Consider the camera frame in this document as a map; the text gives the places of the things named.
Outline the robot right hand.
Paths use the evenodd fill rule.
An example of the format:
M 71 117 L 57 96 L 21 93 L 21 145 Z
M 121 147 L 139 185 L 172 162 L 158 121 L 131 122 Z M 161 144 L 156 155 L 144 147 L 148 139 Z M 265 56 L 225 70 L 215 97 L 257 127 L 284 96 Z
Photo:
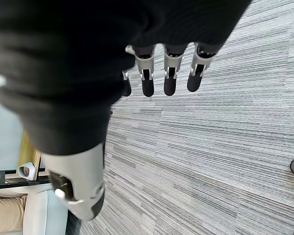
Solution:
M 175 92 L 184 51 L 195 44 L 187 88 L 224 45 L 248 0 L 0 0 L 0 103 L 41 152 L 55 194 L 78 218 L 104 202 L 110 108 L 139 69 L 154 93 L 154 51 L 164 47 L 164 92 Z

